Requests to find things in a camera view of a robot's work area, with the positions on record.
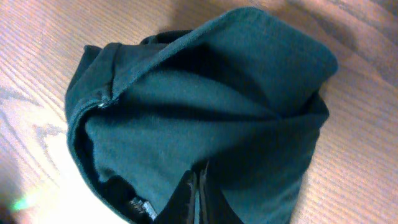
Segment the black t-shirt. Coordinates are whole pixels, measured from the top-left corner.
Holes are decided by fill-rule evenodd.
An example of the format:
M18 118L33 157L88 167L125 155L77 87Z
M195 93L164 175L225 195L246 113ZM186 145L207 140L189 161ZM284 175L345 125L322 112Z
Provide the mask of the black t-shirt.
M187 170L243 223L288 223L329 112L321 43L254 7L137 45L85 47L65 96L70 154L130 223L154 223Z

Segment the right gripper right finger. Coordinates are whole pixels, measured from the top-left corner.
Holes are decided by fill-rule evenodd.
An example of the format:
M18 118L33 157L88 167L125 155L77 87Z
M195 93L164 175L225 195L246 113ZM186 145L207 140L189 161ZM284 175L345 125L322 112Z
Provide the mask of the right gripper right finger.
M200 172L200 224L243 224L208 172Z

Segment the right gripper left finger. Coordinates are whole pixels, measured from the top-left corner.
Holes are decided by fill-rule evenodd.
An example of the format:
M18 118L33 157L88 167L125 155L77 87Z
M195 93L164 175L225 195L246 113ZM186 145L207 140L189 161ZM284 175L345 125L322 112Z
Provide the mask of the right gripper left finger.
M187 170L154 224L194 224L197 176Z

